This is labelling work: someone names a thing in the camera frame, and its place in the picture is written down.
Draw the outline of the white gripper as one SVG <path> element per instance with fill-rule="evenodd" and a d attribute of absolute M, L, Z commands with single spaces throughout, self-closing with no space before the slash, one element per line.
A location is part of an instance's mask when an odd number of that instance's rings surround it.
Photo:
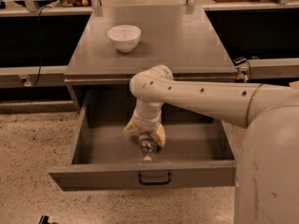
<path fill-rule="evenodd" d="M 131 121 L 127 123 L 123 130 L 124 135 L 140 136 L 142 133 L 151 133 L 160 148 L 166 142 L 164 126 L 161 123 L 161 114 L 158 113 L 153 118 L 145 118 L 134 111 Z"/>

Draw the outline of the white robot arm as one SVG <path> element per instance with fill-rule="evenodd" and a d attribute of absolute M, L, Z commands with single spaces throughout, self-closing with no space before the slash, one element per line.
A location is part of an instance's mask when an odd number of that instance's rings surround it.
<path fill-rule="evenodd" d="M 246 129 L 235 176 L 235 224 L 299 224 L 299 90 L 266 84 L 175 81 L 157 65 L 133 76 L 125 131 L 165 144 L 170 104 Z"/>

